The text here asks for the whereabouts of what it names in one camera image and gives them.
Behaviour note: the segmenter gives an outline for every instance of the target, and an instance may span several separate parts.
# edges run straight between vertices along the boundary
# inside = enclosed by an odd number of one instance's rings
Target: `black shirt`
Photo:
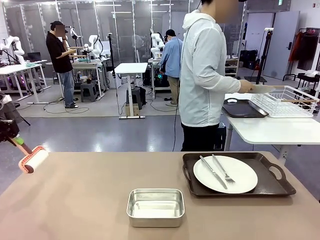
[[[59,38],[48,31],[45,43],[51,57],[54,71],[59,74],[70,72],[73,68],[69,55],[57,59],[57,57],[60,57],[61,54],[66,51]]]

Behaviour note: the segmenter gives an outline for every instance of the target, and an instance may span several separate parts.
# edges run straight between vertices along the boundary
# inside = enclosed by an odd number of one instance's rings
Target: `jeans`
[[[69,107],[74,103],[75,82],[73,71],[58,73],[64,87],[64,105]]]

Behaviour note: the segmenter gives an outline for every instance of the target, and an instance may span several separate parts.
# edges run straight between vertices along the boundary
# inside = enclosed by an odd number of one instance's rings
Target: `brown tray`
[[[215,152],[216,156],[227,156],[238,159],[248,164],[258,176],[257,186],[246,193],[229,194],[214,191],[200,183],[194,174],[194,165],[203,157],[211,156],[211,153],[187,153],[183,155],[183,173],[187,180],[189,191],[196,198],[224,198],[224,197],[286,197],[296,193],[296,189],[287,181],[284,170],[271,163],[263,154],[258,152]],[[270,171],[270,167],[277,168],[281,173],[281,179]]]
[[[230,117],[237,119],[262,119],[269,115],[247,99],[228,98],[223,103],[223,109]]]

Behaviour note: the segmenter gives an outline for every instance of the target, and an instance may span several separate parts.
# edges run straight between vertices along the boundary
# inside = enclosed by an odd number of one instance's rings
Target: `white hooded jacket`
[[[224,33],[208,14],[195,10],[184,17],[179,111],[189,127],[217,125],[225,94],[236,93],[239,80],[225,76],[227,44]]]

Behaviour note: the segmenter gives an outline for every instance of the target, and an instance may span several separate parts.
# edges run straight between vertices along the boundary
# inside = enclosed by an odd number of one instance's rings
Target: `hand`
[[[69,52],[69,54],[75,54],[75,53],[77,52],[77,50],[76,50],[76,49],[73,49],[73,48],[70,48],[70,49],[68,50],[68,52]]]
[[[253,85],[251,84],[251,82],[244,80],[244,79],[239,80],[239,81],[240,81],[241,87],[240,87],[238,93],[245,94],[253,88]]]

